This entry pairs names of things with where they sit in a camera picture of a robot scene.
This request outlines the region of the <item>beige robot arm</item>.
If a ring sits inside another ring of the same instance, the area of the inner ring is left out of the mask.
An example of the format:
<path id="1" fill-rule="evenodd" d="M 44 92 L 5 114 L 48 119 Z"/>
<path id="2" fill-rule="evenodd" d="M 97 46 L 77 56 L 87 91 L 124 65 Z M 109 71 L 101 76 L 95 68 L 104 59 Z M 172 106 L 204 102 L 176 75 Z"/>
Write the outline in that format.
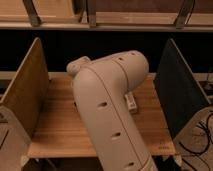
<path id="1" fill-rule="evenodd" d="M 158 171 L 125 101 L 149 73 L 136 51 L 97 60 L 84 56 L 67 65 L 74 101 L 104 171 Z"/>

